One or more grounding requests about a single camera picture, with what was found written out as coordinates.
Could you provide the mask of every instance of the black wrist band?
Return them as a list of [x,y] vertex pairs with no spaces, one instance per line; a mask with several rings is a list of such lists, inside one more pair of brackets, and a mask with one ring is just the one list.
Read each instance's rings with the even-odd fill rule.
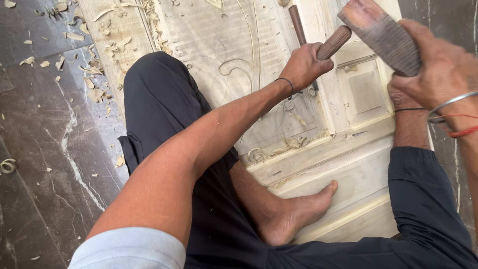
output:
[[290,81],[289,81],[288,79],[286,79],[286,78],[278,78],[278,79],[276,79],[276,80],[274,80],[274,81],[278,81],[278,80],[280,80],[280,79],[286,80],[286,81],[291,85],[292,91],[291,91],[291,95],[289,95],[288,100],[292,99],[292,95],[294,94],[294,86],[292,86],[292,82],[290,82]]
[[402,108],[402,109],[397,109],[395,110],[395,113],[398,111],[404,111],[404,110],[424,110],[425,108]]

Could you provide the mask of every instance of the wooden board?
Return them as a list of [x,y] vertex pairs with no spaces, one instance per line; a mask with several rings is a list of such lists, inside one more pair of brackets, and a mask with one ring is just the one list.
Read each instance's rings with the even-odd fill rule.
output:
[[[81,1],[89,7],[88,20],[104,10],[93,0]],[[128,35],[137,42],[131,47],[138,45],[138,50],[118,53],[118,61],[100,53],[110,81],[121,72],[118,66],[163,50],[186,64],[207,100],[218,107],[276,79],[298,47],[288,7],[275,0],[144,1],[145,12],[127,9],[134,25],[121,27],[124,34],[105,38],[95,22],[88,22],[98,48]],[[342,25],[336,14],[346,3],[295,0],[307,41],[324,42]],[[396,0],[377,3],[400,18]],[[236,143],[248,171],[280,197],[312,194],[331,179],[339,182],[328,213],[300,231],[296,243],[357,241],[397,232],[387,186],[395,128],[386,91],[392,69],[355,34],[332,60],[336,68],[317,80],[317,95],[306,89],[282,102]]]

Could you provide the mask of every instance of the dark marble tile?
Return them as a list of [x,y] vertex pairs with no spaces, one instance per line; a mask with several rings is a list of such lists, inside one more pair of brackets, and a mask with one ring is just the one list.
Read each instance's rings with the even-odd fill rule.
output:
[[[10,156],[0,140],[0,159]],[[50,230],[17,172],[0,176],[0,268],[66,268]]]
[[[0,92],[0,113],[5,115],[0,135],[66,261],[119,193],[128,173],[125,166],[114,168],[121,155],[117,138],[125,133],[114,98],[107,104],[86,97],[84,74],[78,69],[90,60],[86,48],[63,55],[63,72],[54,66],[58,55],[39,59],[33,67],[4,69],[12,87]],[[40,67],[43,60],[52,65]],[[104,76],[92,81],[106,89]]]
[[[75,4],[61,13],[62,18],[49,19],[46,15],[35,15],[34,10],[45,11],[45,6],[51,8],[58,2],[57,0],[15,0],[14,2],[17,5],[9,9],[3,5],[2,1],[0,8],[0,63],[2,67],[19,64],[30,56],[41,58],[92,43],[88,34],[83,34],[84,41],[65,39],[63,36],[63,32],[82,33],[79,23],[76,26],[65,23],[65,20],[71,21],[73,18]],[[33,45],[23,44],[25,40],[32,40]]]
[[[478,0],[399,0],[403,18],[414,19],[430,26],[435,36],[464,47],[478,56],[478,31],[475,22]],[[430,125],[435,154],[450,179],[455,195],[456,210],[472,237],[473,249],[478,254],[473,208],[467,177],[456,140],[447,137],[442,124]]]

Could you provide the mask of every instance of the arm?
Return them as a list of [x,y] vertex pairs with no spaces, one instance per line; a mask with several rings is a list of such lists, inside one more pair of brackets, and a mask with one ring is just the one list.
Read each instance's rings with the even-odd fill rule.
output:
[[[394,88],[407,93],[429,110],[455,96],[478,90],[478,60],[473,55],[435,38],[427,27],[419,23],[409,20],[402,20],[401,23],[420,48],[422,69],[414,78],[394,76],[391,81]],[[478,116],[478,98],[468,97],[449,104],[438,113]],[[445,119],[454,132],[478,125],[478,119],[471,117],[446,116]],[[460,137],[458,143],[473,201],[475,230],[478,231],[478,133]]]
[[[333,68],[331,60],[317,60],[320,45],[306,44],[294,50],[282,71],[280,77],[289,79],[295,91]],[[136,168],[88,238],[118,228],[148,227],[167,232],[186,246],[196,180],[255,121],[290,94],[289,83],[278,80],[214,109],[167,140]]]

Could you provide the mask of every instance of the hand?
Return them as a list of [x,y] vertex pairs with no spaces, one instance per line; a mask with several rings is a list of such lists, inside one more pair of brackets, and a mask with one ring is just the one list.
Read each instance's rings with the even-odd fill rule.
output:
[[415,101],[410,95],[405,92],[394,88],[390,83],[387,85],[387,89],[390,95],[390,99],[393,102],[395,110],[404,108],[422,108],[417,101]]
[[[391,85],[402,90],[426,109],[478,88],[478,61],[472,54],[445,40],[435,38],[427,27],[410,20],[400,24],[415,39],[422,58],[418,76],[394,75]],[[439,113],[448,113],[446,106]]]
[[331,59],[317,60],[317,51],[321,45],[320,42],[307,43],[292,51],[291,58],[279,77],[286,78],[292,83],[294,93],[305,89],[319,76],[334,68],[334,62]]

